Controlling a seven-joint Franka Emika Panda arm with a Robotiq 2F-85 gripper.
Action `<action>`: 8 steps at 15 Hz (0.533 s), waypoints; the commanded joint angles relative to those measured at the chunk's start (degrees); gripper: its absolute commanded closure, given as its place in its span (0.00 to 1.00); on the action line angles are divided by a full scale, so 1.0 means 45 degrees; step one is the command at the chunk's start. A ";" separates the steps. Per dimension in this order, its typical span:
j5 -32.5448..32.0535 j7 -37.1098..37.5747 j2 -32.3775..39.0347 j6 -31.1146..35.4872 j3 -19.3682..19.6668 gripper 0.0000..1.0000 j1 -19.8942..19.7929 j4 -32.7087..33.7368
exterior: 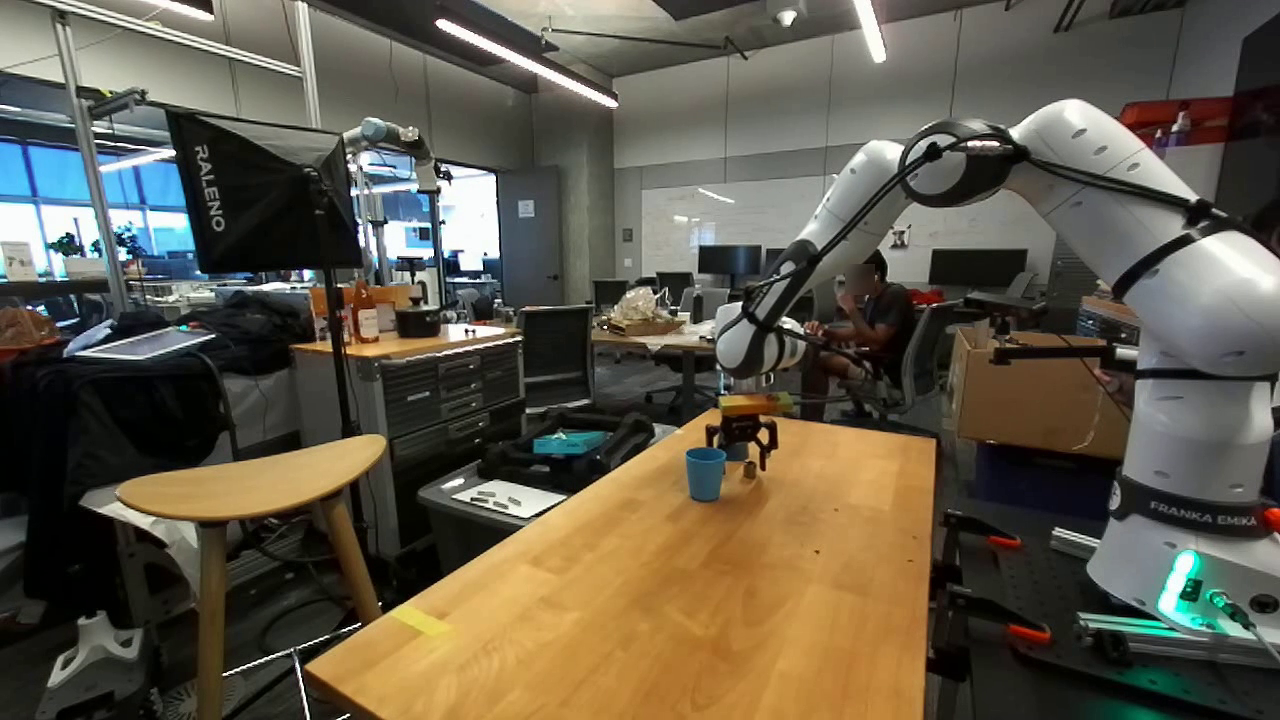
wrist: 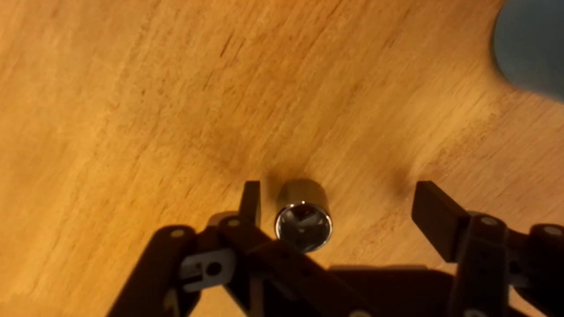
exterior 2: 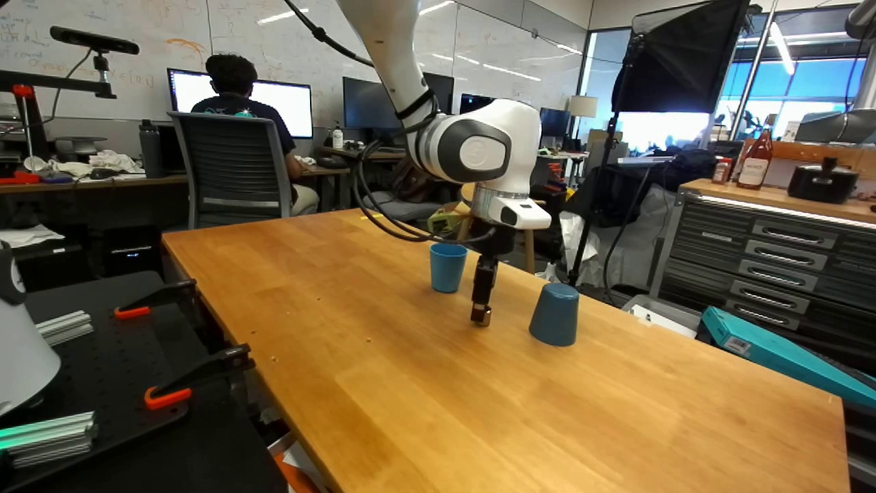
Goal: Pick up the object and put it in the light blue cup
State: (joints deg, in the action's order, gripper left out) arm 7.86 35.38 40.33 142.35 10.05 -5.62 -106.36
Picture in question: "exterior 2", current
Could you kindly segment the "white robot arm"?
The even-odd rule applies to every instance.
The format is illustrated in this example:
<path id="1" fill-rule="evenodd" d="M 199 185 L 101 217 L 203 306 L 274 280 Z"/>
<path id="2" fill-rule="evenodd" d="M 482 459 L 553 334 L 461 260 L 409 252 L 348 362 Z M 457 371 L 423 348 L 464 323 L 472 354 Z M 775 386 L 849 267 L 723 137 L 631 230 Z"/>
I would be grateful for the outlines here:
<path id="1" fill-rule="evenodd" d="M 471 321 L 487 326 L 489 291 L 505 241 L 515 230 L 549 226 L 549 213 L 530 197 L 530 169 L 542 140 L 539 111 L 520 102 L 493 99 L 479 108 L 445 114 L 414 51 L 419 0 L 336 2 L 394 107 L 409 161 L 434 177 L 471 184 L 471 211 L 493 226 L 471 292 Z"/>

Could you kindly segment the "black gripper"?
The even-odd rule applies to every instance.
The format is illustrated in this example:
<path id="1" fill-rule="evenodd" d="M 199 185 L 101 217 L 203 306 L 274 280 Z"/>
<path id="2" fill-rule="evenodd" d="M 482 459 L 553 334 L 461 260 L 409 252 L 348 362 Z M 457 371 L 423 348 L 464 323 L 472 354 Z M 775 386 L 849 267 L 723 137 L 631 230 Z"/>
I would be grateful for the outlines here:
<path id="1" fill-rule="evenodd" d="M 493 306 L 498 256 L 515 250 L 515 230 L 504 224 L 472 221 L 472 250 L 482 254 L 472 271 L 471 311 Z"/>

